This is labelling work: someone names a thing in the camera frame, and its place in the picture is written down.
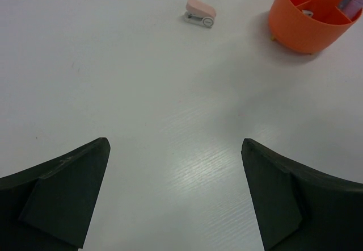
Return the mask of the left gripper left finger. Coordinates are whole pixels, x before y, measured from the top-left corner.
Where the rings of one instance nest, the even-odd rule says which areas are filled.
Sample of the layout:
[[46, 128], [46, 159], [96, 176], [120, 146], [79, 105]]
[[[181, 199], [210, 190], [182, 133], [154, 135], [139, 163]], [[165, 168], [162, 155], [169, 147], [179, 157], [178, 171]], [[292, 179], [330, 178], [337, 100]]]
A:
[[1, 178], [1, 250], [83, 248], [111, 146], [100, 137]]

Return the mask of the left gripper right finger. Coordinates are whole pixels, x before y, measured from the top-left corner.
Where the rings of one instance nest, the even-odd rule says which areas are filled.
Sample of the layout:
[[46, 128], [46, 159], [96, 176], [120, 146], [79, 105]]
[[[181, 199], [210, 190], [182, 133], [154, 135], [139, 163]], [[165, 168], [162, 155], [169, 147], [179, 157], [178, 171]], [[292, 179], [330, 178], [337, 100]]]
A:
[[264, 250], [362, 250], [362, 184], [253, 139], [241, 155]]

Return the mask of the light pink highlighter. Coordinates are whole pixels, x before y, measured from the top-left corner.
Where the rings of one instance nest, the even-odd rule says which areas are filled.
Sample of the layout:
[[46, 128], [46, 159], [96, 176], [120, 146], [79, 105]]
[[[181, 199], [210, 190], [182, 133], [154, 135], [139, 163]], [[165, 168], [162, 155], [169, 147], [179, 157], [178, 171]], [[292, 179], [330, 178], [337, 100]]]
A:
[[346, 17], [352, 20], [361, 8], [362, 0], [350, 0], [343, 8], [342, 12]]

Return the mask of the grey rectangular eraser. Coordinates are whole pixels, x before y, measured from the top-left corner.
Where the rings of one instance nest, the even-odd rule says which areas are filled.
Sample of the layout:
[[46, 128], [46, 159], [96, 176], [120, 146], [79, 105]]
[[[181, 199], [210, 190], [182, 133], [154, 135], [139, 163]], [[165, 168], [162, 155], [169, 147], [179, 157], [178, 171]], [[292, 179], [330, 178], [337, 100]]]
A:
[[309, 10], [302, 10], [302, 13], [310, 18], [314, 15], [314, 13]]

